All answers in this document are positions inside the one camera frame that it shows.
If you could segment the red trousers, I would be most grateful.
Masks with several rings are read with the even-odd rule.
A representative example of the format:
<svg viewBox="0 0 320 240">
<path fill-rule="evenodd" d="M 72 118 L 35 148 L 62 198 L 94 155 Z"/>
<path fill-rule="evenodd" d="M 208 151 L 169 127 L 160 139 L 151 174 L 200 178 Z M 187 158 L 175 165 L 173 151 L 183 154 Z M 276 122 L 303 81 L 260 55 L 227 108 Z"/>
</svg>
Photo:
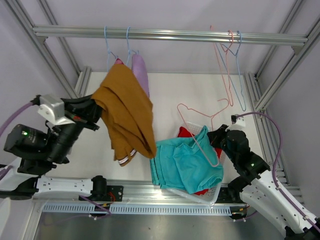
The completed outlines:
<svg viewBox="0 0 320 240">
<path fill-rule="evenodd" d="M 192 136 L 194 136 L 194 134 L 189 132 L 185 127 L 181 126 L 179 128 L 179 132 L 177 134 L 178 138 L 191 138 Z M 217 153 L 218 159 L 220 159 L 221 158 L 221 154 L 222 154 L 222 149 L 215 148 L 215 152 Z M 197 196 L 201 196 L 201 195 L 206 194 L 208 191 L 209 191 L 209 189 L 207 188 L 207 189 L 195 192 L 194 194 L 197 195 Z"/>
</svg>

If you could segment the blue wire hanger teal trousers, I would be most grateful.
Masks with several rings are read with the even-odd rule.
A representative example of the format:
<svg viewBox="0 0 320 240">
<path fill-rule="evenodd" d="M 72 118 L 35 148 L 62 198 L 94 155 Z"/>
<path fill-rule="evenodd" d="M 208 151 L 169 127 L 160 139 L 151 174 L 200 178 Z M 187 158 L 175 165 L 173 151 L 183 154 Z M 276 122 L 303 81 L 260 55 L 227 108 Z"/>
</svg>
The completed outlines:
<svg viewBox="0 0 320 240">
<path fill-rule="evenodd" d="M 245 100 L 245 95 L 244 95 L 244 88 L 243 88 L 243 84 L 242 84 L 242 77 L 241 77 L 241 72 L 240 72 L 240 65 L 239 65 L 239 51 L 241 49 L 242 46 L 242 33 L 240 31 L 236 32 L 236 35 L 239 37 L 239 40 L 235 41 L 235 35 L 231 30 L 228 30 L 228 35 L 230 35 L 231 40 L 230 40 L 230 44 L 227 46 L 225 44 L 222 43 L 223 47 L 227 47 L 229 52 L 228 52 L 228 56 L 229 54 L 231 54 L 234 57 L 234 61 L 235 61 L 235 65 L 236 65 L 236 69 L 237 69 L 237 76 L 238 76 L 238 83 L 240 86 L 240 93 L 237 92 L 235 84 L 231 78 L 230 75 L 230 79 L 231 79 L 231 88 L 233 89 L 234 93 L 235 93 L 235 97 L 240 105 L 240 108 L 243 112 L 245 112 L 247 110 L 247 103 Z M 233 44 L 237 42 L 237 49 L 235 51 L 232 51 L 232 46 Z"/>
</svg>

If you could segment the blue wire hanger floral trousers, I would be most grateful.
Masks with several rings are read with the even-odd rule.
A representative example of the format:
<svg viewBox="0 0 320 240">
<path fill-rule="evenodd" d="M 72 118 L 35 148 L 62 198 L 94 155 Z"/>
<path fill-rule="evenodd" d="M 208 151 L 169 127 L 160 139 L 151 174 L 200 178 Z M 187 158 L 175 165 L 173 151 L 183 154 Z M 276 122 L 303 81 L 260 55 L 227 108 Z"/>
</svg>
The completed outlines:
<svg viewBox="0 0 320 240">
<path fill-rule="evenodd" d="M 107 34 L 107 26 L 104 26 L 103 28 L 103 35 L 104 35 L 104 40 L 105 40 L 105 45 L 106 45 L 106 49 L 107 49 L 107 60 L 106 60 L 106 66 L 107 66 L 107 72 L 110 71 L 110 59 L 111 59 L 111 56 L 114 57 L 114 61 L 116 62 L 117 59 L 118 59 L 118 56 L 115 55 L 111 50 L 110 50 L 110 45 L 109 45 L 109 42 L 108 42 L 108 34 Z"/>
</svg>

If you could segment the blue wire hanger lilac trousers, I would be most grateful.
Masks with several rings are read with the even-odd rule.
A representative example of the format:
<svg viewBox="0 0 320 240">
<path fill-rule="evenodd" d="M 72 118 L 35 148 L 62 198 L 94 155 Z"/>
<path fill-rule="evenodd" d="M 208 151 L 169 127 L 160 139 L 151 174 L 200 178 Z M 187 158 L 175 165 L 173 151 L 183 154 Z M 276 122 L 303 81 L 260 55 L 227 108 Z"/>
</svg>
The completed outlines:
<svg viewBox="0 0 320 240">
<path fill-rule="evenodd" d="M 130 42 L 129 42 L 129 32 L 130 32 L 131 27 L 129 26 L 126 30 L 126 44 L 127 44 L 127 59 L 126 59 L 126 63 L 125 65 L 128 67 L 129 66 L 129 62 L 131 59 L 131 55 L 132 53 L 134 53 L 135 55 L 138 55 L 140 52 L 139 50 L 133 50 L 130 46 Z"/>
</svg>

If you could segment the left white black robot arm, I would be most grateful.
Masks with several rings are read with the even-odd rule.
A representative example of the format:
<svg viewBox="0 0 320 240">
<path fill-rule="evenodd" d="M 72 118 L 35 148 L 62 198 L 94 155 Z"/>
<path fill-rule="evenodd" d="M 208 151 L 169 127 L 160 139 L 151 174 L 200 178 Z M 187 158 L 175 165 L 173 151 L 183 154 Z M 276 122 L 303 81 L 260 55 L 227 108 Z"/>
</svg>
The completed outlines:
<svg viewBox="0 0 320 240">
<path fill-rule="evenodd" d="M 4 151 L 16 156 L 0 166 L 0 197 L 29 200 L 45 194 L 58 198 L 67 196 L 81 201 L 102 201 L 108 195 L 107 180 L 97 175 L 89 179 L 53 179 L 46 174 L 57 165 L 68 164 L 67 157 L 84 129 L 97 131 L 102 108 L 91 95 L 80 98 L 59 98 L 51 94 L 37 95 L 16 110 L 0 127 L 3 133 L 23 111 L 38 106 L 45 124 L 52 124 L 46 132 L 17 124 L 8 134 Z"/>
</svg>

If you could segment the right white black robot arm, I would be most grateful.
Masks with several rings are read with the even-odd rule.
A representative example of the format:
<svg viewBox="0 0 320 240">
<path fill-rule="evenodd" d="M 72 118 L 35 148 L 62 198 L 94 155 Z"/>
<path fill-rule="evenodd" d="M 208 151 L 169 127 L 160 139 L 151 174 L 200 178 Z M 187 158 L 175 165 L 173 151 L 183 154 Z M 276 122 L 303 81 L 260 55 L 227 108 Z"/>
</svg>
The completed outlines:
<svg viewBox="0 0 320 240">
<path fill-rule="evenodd" d="M 267 219 L 286 240 L 318 240 L 320 219 L 307 210 L 273 176 L 270 166 L 251 151 L 241 130 L 229 130 L 223 124 L 207 134 L 210 145 L 230 159 L 239 174 L 228 184 L 228 198 L 244 202 Z"/>
</svg>

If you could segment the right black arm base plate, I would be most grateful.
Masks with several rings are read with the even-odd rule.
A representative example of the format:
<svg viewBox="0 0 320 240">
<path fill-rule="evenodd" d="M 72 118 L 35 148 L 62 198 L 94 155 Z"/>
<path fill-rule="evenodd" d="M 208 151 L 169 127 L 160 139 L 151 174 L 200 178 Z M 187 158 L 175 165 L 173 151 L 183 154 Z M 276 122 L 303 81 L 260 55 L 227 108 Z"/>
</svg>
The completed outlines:
<svg viewBox="0 0 320 240">
<path fill-rule="evenodd" d="M 216 202 L 218 204 L 234 204 L 238 202 L 238 197 L 232 188 L 221 187 Z"/>
</svg>

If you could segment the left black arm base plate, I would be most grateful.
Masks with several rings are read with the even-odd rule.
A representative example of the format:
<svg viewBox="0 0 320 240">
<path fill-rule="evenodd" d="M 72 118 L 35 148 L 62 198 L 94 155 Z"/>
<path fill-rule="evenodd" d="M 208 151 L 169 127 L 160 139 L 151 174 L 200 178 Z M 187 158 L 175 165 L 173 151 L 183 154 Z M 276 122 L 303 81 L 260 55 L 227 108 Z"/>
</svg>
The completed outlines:
<svg viewBox="0 0 320 240">
<path fill-rule="evenodd" d="M 87 199 L 93 202 L 121 202 L 124 187 L 122 185 L 94 186 Z"/>
</svg>

